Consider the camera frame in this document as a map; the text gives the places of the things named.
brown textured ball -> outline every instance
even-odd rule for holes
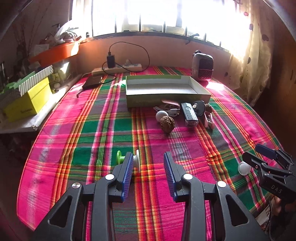
[[[160,126],[165,133],[169,134],[175,128],[175,121],[170,116],[164,116],[160,119]]]
[[[205,104],[205,111],[212,113],[213,112],[213,107],[210,104]]]

silver screw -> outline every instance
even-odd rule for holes
[[[73,184],[72,184],[72,187],[73,187],[74,189],[80,188],[80,186],[81,186],[80,183],[73,183]]]
[[[219,181],[219,182],[217,182],[217,185],[218,185],[219,187],[221,187],[221,188],[226,187],[226,183],[225,183],[224,181]]]
[[[114,178],[114,175],[113,175],[113,174],[107,174],[107,175],[105,176],[105,178],[106,178],[107,180],[112,180],[112,179]]]
[[[193,178],[193,176],[189,173],[184,174],[183,176],[186,180],[191,180]]]

plaid tablecloth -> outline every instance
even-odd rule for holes
[[[191,70],[150,67],[140,74],[190,75]],[[280,144],[250,106],[224,85],[211,81],[207,89],[212,94],[216,128],[205,129],[202,124],[187,128],[180,114],[167,136],[153,108],[127,109],[125,75],[118,74],[118,80],[76,98],[86,81],[83,78],[48,118],[28,157],[18,192],[17,215],[27,226],[35,229],[73,182],[89,184],[110,173],[118,150],[125,154],[139,149],[141,174],[132,178],[127,201],[114,205],[117,240],[181,239],[184,203],[176,204],[170,197],[165,151],[201,181],[228,183],[254,215],[265,208],[270,194],[259,187],[256,173],[252,170],[243,177],[237,167],[243,152],[255,153],[257,143],[270,148]],[[206,208],[210,240],[208,203]]]

human hand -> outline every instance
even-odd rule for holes
[[[274,205],[273,205],[273,214],[275,216],[278,216],[281,212],[281,199],[278,197],[274,197]],[[286,212],[295,212],[296,211],[296,201],[293,203],[289,203],[285,205],[285,211]]]

yellow shoe box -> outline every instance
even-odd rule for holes
[[[22,97],[9,104],[3,111],[9,122],[36,115],[50,99],[52,92],[48,77],[28,90]]]

